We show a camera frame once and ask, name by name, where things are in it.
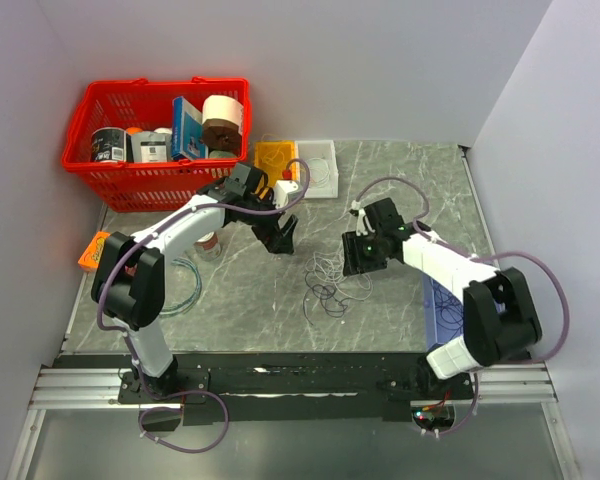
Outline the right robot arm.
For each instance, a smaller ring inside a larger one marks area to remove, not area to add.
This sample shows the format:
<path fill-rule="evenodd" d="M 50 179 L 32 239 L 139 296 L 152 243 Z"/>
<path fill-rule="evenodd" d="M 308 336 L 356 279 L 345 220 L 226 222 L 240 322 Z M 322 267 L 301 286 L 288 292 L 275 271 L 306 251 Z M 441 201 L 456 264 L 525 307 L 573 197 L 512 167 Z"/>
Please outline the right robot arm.
<path fill-rule="evenodd" d="M 345 276 L 383 270 L 396 260 L 427 275 L 462 305 L 462 333 L 418 360 L 416 384 L 439 398 L 461 374 L 512 359 L 542 338 L 525 276 L 500 270 L 448 248 L 429 226 L 406 223 L 394 202 L 354 201 L 356 229 L 342 235 Z"/>

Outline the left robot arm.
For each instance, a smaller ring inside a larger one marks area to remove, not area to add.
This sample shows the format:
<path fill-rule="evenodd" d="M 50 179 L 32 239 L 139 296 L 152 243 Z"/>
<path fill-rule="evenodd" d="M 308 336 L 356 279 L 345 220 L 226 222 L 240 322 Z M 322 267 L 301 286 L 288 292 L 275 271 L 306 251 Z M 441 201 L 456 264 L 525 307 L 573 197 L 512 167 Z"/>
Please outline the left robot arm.
<path fill-rule="evenodd" d="M 91 289 L 97 325 L 121 333 L 142 390 L 152 400 L 167 401 L 178 389 L 178 362 L 159 323 L 166 266 L 232 222 L 250 226 L 268 252 L 293 254 L 298 219 L 290 216 L 284 224 L 279 220 L 305 197 L 308 187 L 283 179 L 265 191 L 265 178 L 261 169 L 239 162 L 229 175 L 198 189 L 156 224 L 132 235 L 114 232 L 105 240 Z"/>

